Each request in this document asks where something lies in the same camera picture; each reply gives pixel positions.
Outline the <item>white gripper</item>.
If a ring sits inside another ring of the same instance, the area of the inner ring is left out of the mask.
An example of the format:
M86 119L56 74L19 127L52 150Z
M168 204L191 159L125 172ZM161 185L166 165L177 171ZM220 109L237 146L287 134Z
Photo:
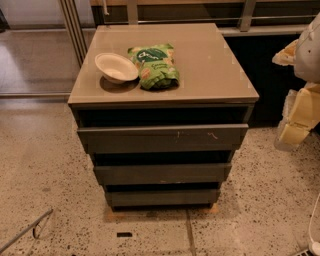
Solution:
M294 40L276 53L272 62L281 66L293 65L297 43L298 40ZM307 83L299 91L290 90L285 98L282 115L287 123L294 126L281 121L277 127L274 146L281 151L293 151L309 135L308 130L320 122L320 85Z

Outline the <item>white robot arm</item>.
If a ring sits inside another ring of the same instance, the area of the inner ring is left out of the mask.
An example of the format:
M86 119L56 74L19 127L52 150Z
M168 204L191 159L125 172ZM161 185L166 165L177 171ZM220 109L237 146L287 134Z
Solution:
M272 62L291 65L294 75L306 82L299 91L289 90L274 142L278 150L291 151L320 122L320 13L298 39L274 55Z

